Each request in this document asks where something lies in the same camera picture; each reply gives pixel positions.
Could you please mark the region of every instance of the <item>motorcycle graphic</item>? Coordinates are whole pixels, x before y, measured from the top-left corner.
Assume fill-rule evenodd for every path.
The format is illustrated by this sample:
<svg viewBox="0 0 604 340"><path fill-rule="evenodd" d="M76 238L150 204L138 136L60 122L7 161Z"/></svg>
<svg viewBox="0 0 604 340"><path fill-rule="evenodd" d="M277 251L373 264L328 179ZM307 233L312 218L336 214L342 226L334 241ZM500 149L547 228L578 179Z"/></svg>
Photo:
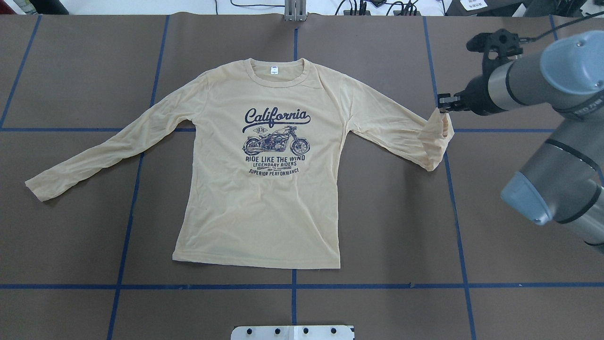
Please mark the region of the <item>motorcycle graphic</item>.
<svg viewBox="0 0 604 340"><path fill-rule="evenodd" d="M304 138L296 136L295 126L285 126L273 133L256 136L248 136L243 144L243 152L248 155L257 155L261 152L283 152L288 146L289 138L294 140L289 148L294 155L303 155L310 150L310 144Z"/></svg>

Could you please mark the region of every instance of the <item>motorcycle wheel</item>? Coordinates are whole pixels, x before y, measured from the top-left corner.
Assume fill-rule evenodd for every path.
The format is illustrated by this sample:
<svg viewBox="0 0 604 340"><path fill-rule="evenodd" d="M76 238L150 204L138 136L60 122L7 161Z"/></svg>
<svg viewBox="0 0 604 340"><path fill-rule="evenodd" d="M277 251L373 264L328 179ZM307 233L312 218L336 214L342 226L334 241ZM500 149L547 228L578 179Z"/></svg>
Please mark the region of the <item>motorcycle wheel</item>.
<svg viewBox="0 0 604 340"><path fill-rule="evenodd" d="M298 138L298 141L293 141L290 149L294 153L294 155L299 156L303 155L310 150L310 144L304 138Z"/></svg>
<svg viewBox="0 0 604 340"><path fill-rule="evenodd" d="M245 141L245 144L243 144L243 152L245 152L246 154L250 155L250 156L254 156L260 153L260 151L250 151L248 150L248 148L256 148L258 146L258 142L260 141L259 138L256 137L251 137L248 140Z"/></svg>

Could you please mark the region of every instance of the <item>paper sticker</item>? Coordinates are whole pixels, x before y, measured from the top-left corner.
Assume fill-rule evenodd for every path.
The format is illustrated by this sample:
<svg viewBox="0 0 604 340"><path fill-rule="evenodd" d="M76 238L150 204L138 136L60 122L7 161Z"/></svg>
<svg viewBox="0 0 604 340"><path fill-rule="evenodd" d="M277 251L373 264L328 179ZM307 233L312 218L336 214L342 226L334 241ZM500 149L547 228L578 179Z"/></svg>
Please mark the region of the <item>paper sticker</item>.
<svg viewBox="0 0 604 340"><path fill-rule="evenodd" d="M488 6L484 0L460 0L460 2L466 11L473 11Z"/></svg>

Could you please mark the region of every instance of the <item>cream shirt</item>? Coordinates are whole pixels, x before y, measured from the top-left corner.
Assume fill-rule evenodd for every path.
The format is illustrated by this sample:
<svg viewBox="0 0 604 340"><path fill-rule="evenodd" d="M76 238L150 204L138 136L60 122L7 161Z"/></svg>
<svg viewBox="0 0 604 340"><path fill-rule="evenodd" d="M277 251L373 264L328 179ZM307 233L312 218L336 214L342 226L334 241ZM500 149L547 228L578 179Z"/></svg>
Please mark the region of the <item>cream shirt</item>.
<svg viewBox="0 0 604 340"><path fill-rule="evenodd" d="M340 268L339 158L349 131L432 171L453 136L364 83L306 59L206 71L106 142L25 182L41 200L137 155L183 120L193 177L172 258L238 266Z"/></svg>

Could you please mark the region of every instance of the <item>metal bracket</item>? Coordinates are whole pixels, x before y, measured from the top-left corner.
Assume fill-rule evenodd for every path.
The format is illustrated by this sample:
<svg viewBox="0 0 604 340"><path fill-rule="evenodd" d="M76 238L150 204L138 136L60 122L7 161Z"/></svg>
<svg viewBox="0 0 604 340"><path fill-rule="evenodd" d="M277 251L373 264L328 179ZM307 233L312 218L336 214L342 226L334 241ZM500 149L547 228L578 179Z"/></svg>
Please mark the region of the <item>metal bracket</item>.
<svg viewBox="0 0 604 340"><path fill-rule="evenodd" d="M355 328L349 325L321 326L240 326L231 340L354 340Z"/></svg>
<svg viewBox="0 0 604 340"><path fill-rule="evenodd" d="M306 0L285 0L285 21L306 21Z"/></svg>

